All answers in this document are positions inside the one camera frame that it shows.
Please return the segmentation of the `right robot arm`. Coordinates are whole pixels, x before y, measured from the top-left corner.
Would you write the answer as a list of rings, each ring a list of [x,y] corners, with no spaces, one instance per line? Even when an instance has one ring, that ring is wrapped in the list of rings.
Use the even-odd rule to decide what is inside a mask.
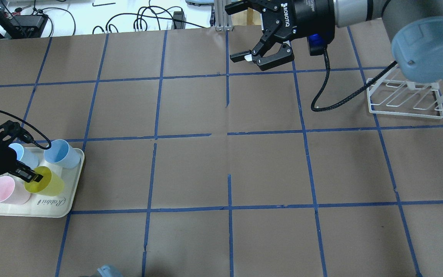
[[[294,60],[289,42],[305,37],[311,56],[323,55],[336,28],[382,19],[391,52],[406,79],[443,80],[443,0],[240,0],[225,6],[229,15],[253,9],[262,16],[263,35],[250,57],[266,71]]]

